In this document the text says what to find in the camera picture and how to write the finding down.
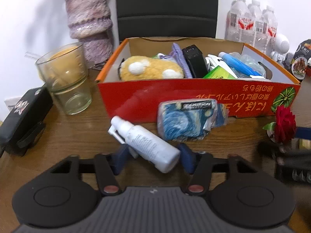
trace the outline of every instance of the open box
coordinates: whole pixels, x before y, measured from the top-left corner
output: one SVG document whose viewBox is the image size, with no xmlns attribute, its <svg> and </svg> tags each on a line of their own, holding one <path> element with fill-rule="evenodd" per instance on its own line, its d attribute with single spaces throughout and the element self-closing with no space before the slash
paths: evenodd
<svg viewBox="0 0 311 233">
<path fill-rule="evenodd" d="M 266 69 L 267 81 L 230 79 L 161 79 L 123 82 L 118 69 L 131 56 L 153 57 L 168 54 L 172 44 L 183 49 L 196 45 L 203 53 L 218 55 L 221 51 L 248 54 Z M 229 109 L 229 116 L 271 116 L 271 107 L 291 105 L 300 82 L 283 67 L 244 43 L 206 37 L 127 38 L 113 53 L 96 78 L 110 117 L 120 116 L 130 122 L 156 122 L 160 102 L 189 98 L 214 98 Z"/>
</svg>

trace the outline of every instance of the white robot figurine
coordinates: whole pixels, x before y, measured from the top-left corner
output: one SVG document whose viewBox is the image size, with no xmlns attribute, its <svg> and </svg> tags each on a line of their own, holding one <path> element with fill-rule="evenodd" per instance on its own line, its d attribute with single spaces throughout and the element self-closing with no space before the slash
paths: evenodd
<svg viewBox="0 0 311 233">
<path fill-rule="evenodd" d="M 273 51 L 270 57 L 283 66 L 282 62 L 285 60 L 285 55 L 290 49 L 290 42 L 283 34 L 277 34 L 274 43 L 272 43 Z"/>
</svg>

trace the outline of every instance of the white spray bottle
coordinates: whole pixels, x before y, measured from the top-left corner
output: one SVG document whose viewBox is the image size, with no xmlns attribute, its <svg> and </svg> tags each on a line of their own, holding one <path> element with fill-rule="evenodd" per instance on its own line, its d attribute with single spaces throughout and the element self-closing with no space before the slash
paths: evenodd
<svg viewBox="0 0 311 233">
<path fill-rule="evenodd" d="M 119 142 L 127 143 L 144 159 L 154 163 L 155 167 L 163 173 L 171 171 L 179 160 L 180 151 L 177 148 L 144 127 L 134 125 L 118 116 L 112 118 L 109 134 Z"/>
</svg>

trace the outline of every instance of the glass cup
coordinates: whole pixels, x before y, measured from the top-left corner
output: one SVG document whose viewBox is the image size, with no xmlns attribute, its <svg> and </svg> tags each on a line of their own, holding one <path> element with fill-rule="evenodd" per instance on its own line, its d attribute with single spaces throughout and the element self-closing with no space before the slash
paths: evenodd
<svg viewBox="0 0 311 233">
<path fill-rule="evenodd" d="M 36 61 L 40 78 L 68 115 L 85 110 L 92 102 L 82 43 L 49 52 Z"/>
</svg>

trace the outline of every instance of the power outlet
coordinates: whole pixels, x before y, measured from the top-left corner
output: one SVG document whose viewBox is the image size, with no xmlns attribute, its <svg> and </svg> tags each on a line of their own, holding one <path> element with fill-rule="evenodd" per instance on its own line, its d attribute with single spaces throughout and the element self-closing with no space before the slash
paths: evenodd
<svg viewBox="0 0 311 233">
<path fill-rule="evenodd" d="M 8 98 L 8 99 L 4 99 L 4 103 L 9 109 L 9 111 L 11 111 L 12 109 L 14 109 L 15 105 L 19 102 L 20 99 L 21 99 L 21 96 Z"/>
</svg>

